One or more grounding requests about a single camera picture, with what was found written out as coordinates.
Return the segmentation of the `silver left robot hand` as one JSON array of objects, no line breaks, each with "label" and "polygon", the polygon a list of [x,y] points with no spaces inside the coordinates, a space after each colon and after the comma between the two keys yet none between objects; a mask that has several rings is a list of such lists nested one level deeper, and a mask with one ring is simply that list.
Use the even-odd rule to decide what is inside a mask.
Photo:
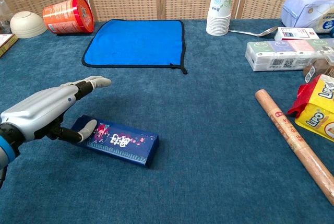
[{"label": "silver left robot hand", "polygon": [[96,88],[107,87],[111,80],[90,76],[34,93],[1,113],[1,150],[13,160],[17,148],[24,142],[49,136],[81,143],[94,131],[97,121],[89,121],[75,132],[61,127],[64,113]]}]

